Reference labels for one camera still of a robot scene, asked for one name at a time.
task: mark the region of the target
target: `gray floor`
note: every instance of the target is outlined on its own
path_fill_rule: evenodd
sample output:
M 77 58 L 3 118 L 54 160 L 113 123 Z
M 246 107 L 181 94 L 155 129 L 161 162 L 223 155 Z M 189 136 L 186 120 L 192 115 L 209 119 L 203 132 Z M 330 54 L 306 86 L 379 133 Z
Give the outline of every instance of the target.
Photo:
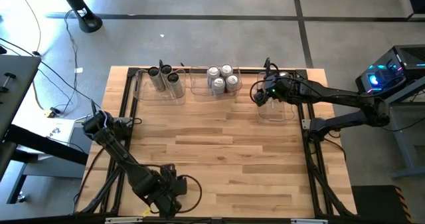
M 66 12 L 64 0 L 28 0 L 42 29 L 43 60 L 69 83 L 73 77 L 73 54 L 62 19 L 45 19 L 43 13 Z M 95 12 L 154 15 L 295 15 L 294 0 L 85 0 Z M 402 17 L 398 0 L 301 0 L 304 15 L 330 17 Z M 0 36 L 32 51 L 38 31 L 23 0 L 0 0 Z M 78 89 L 101 103 L 112 65 L 166 63 L 212 65 L 233 62 L 239 66 L 262 66 L 270 56 L 280 67 L 305 67 L 296 21 L 154 21 L 104 20 L 92 34 L 82 33 L 70 19 L 70 31 L 78 44 Z M 355 89 L 354 79 L 393 45 L 424 43 L 425 23 L 327 23 L 307 22 L 313 65 L 324 68 L 330 86 Z M 65 92 L 59 79 L 46 74 Z M 43 76 L 35 78 L 43 108 L 63 104 L 63 96 Z M 66 118 L 85 116 L 89 102 L 73 100 Z M 336 114 L 350 108 L 335 106 Z M 389 175 L 404 167 L 391 133 L 361 126 L 342 131 L 352 185 L 399 185 L 412 217 L 425 222 L 425 179 L 393 181 Z M 5 205 L 19 165 L 13 163 L 0 183 L 0 219 L 63 215 L 70 213 L 72 196 L 80 180 L 31 177 L 24 192 L 28 203 Z

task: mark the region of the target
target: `wooden table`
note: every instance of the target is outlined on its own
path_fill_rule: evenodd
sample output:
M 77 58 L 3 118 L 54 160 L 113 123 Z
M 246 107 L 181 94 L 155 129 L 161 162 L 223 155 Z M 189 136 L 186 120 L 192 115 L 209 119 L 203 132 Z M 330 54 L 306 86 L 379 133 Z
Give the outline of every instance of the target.
M 118 116 L 120 111 L 127 70 L 127 66 L 113 66 L 110 71 L 102 109 L 112 116 Z M 307 73 L 310 80 L 327 85 L 323 69 L 308 69 Z M 283 124 L 258 119 L 257 107 L 249 97 L 251 84 L 256 80 L 257 74 L 243 74 L 243 87 L 234 100 L 197 102 L 188 81 L 186 103 L 182 106 L 164 109 L 164 106 L 144 106 L 142 102 L 137 105 L 136 117 L 143 124 L 134 128 L 130 153 L 140 163 L 174 163 L 177 175 L 192 175 L 202 184 L 201 204 L 178 216 L 314 216 L 297 108 L 294 107 L 295 118 Z M 331 104 L 318 103 L 314 108 L 317 117 L 334 116 Z M 99 145 L 92 145 L 86 170 L 100 149 Z M 322 150 L 330 186 L 347 209 L 355 213 L 341 150 L 327 142 L 322 142 Z M 109 159 L 104 152 L 96 162 L 78 210 L 87 206 L 104 183 Z M 114 190 L 113 186 L 109 207 Z M 318 193 L 321 208 L 325 210 L 320 188 Z M 183 209 L 191 207 L 198 195 L 198 187 L 189 180 L 188 194 L 179 198 Z M 119 214 L 141 215 L 146 209 L 125 180 Z

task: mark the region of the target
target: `clear plastic bin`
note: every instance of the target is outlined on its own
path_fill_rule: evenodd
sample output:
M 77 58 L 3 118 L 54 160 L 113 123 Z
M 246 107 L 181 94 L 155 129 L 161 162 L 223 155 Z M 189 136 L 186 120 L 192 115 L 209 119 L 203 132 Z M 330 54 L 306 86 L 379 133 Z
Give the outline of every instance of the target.
M 236 75 L 239 79 L 239 84 L 236 87 L 235 91 L 227 92 L 225 91 L 219 95 L 213 95 L 211 88 L 207 82 L 207 66 L 192 66 L 189 69 L 189 76 L 191 77 L 191 92 L 194 94 L 194 98 L 199 102 L 208 102 L 215 100 L 225 100 L 236 98 L 239 94 L 239 90 L 242 88 L 242 77 L 240 75 L 240 70 L 237 65 L 231 65 L 233 69 L 233 74 Z
M 179 75 L 183 94 L 176 96 L 174 92 L 166 84 L 166 89 L 162 92 L 156 91 L 148 73 L 145 69 L 140 69 L 135 74 L 135 84 L 133 95 L 136 99 L 147 106 L 173 106 L 183 105 L 186 101 L 186 72 L 183 69 L 173 70 L 174 73 Z
M 257 80 L 263 80 L 265 74 L 265 72 L 259 73 Z M 262 85 L 262 82 L 258 83 L 255 89 L 261 89 Z M 285 123 L 288 120 L 293 120 L 295 115 L 294 105 L 269 98 L 265 105 L 258 107 L 257 121 L 261 124 L 267 124 L 270 122 Z

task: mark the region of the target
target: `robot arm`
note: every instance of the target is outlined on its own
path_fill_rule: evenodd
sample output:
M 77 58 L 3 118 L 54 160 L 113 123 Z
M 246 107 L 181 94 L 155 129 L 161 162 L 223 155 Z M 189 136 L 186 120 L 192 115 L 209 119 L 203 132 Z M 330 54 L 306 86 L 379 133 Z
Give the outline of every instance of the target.
M 131 135 L 131 125 L 129 118 L 112 118 L 109 113 L 99 110 L 83 123 L 83 130 L 125 171 L 133 192 L 143 202 L 148 206 L 154 203 L 160 217 L 174 217 L 181 209 L 176 197 L 186 194 L 187 180 L 176 177 L 173 164 L 161 166 L 161 173 L 139 164 L 118 141 Z
M 340 130 L 362 124 L 386 126 L 389 123 L 388 104 L 376 95 L 364 95 L 347 90 L 327 88 L 318 82 L 300 77 L 291 77 L 282 72 L 266 75 L 262 88 L 257 90 L 253 101 L 258 106 L 267 103 L 269 98 L 289 104 L 329 102 L 360 108 L 358 112 L 324 120 L 310 120 L 309 137 L 314 141 L 323 141 L 330 130 Z

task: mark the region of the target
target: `blue led light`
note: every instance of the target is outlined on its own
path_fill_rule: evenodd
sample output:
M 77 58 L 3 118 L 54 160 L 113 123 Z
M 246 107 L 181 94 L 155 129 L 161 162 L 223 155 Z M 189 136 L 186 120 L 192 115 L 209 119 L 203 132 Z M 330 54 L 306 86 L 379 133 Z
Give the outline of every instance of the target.
M 371 82 L 372 85 L 378 85 L 378 81 L 377 81 L 377 77 L 375 75 L 370 75 L 369 76 L 369 81 Z

